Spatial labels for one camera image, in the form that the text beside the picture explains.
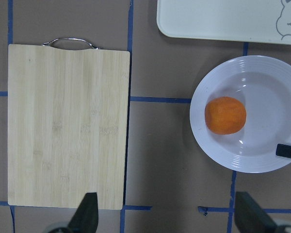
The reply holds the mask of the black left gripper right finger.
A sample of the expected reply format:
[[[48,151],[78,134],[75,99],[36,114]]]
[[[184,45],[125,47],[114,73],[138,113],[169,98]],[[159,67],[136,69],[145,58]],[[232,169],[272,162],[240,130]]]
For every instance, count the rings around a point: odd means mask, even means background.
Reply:
[[[241,233],[274,233],[277,225],[247,192],[236,192],[234,221]]]

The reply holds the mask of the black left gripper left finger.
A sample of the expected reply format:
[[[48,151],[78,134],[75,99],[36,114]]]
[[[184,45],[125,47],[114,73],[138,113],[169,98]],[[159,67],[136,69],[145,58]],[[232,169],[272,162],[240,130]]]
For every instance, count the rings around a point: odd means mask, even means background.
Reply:
[[[68,224],[73,233],[95,233],[98,227],[97,193],[86,193]]]

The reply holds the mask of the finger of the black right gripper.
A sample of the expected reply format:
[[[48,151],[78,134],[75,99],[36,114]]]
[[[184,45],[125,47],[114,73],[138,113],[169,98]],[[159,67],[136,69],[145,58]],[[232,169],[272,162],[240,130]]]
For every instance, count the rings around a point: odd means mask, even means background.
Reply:
[[[285,157],[291,159],[291,146],[278,144],[276,147],[276,155],[280,157]]]

